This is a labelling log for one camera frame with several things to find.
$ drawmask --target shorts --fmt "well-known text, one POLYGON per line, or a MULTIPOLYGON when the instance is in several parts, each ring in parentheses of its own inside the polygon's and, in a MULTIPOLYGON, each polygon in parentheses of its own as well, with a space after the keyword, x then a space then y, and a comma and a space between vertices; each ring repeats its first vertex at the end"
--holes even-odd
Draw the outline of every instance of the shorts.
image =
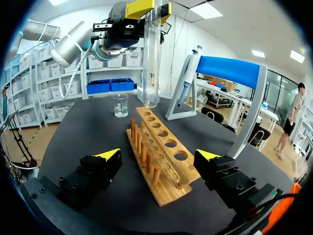
POLYGON ((283 128, 284 132, 290 136, 290 134, 292 133, 293 129, 294 129, 295 123, 293 123, 293 125, 290 125, 290 121, 289 118, 286 120, 285 126, 283 128))

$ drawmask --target glass door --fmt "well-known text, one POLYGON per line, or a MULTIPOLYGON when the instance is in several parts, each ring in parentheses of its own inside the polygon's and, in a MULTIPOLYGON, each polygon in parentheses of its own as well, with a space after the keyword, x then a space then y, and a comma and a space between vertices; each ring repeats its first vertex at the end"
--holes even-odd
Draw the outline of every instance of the glass door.
POLYGON ((282 77, 280 93, 275 109, 275 113, 279 118, 279 122, 277 122, 277 124, 284 126, 291 109, 291 104, 297 93, 298 85, 291 80, 282 77))
POLYGON ((266 92, 266 103, 268 104, 268 110, 275 112, 278 97, 280 93, 281 75, 268 71, 267 76, 267 92, 266 92))

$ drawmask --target glass beaker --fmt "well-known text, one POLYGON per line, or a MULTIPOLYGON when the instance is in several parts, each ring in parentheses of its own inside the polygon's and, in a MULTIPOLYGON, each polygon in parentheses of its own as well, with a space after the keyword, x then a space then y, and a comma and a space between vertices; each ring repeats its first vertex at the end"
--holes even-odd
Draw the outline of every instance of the glass beaker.
POLYGON ((123 118, 128 115, 128 95, 117 94, 113 95, 114 115, 118 118, 123 118))

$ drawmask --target ceiling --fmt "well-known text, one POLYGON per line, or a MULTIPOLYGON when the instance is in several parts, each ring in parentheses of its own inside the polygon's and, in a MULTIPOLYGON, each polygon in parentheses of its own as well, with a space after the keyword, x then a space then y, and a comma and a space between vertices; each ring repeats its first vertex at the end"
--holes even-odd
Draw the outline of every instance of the ceiling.
MULTIPOLYGON (((47 22, 71 11, 98 5, 113 5, 127 0, 69 0, 52 8, 48 0, 41 0, 34 7, 29 18, 47 22)), ((203 20, 188 10, 204 0, 163 0, 172 3, 172 14, 204 29, 226 44, 239 58, 246 58, 287 71, 302 78, 311 71, 308 48, 304 46, 299 31, 292 25, 274 0, 214 0, 210 4, 223 17, 203 20), (262 51, 265 58, 256 57, 251 50, 262 51), (303 64, 290 58, 291 50, 306 57, 303 64)))

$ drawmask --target wooden peg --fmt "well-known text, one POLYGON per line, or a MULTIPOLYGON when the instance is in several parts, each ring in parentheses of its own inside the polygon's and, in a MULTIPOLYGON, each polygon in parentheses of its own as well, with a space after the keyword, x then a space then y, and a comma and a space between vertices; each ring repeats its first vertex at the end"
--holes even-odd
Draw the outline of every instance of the wooden peg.
POLYGON ((145 140, 141 140, 141 159, 142 164, 146 164, 147 161, 147 145, 145 140))
POLYGON ((138 146, 137 139, 138 139, 138 125, 135 124, 135 126, 134 126, 134 143, 135 143, 136 147, 138 146))
POLYGON ((138 153, 141 153, 141 132, 140 131, 138 131, 138 134, 137 134, 138 136, 137 136, 137 143, 138 143, 138 145, 137 145, 137 151, 138 151, 138 153))
POLYGON ((161 174, 161 166, 159 164, 155 165, 155 170, 153 172, 153 185, 157 186, 158 180, 161 174))
POLYGON ((153 166, 152 166, 152 152, 148 151, 147 152, 147 173, 151 174, 153 171, 153 166))
POLYGON ((135 119, 131 119, 132 139, 134 139, 135 119))

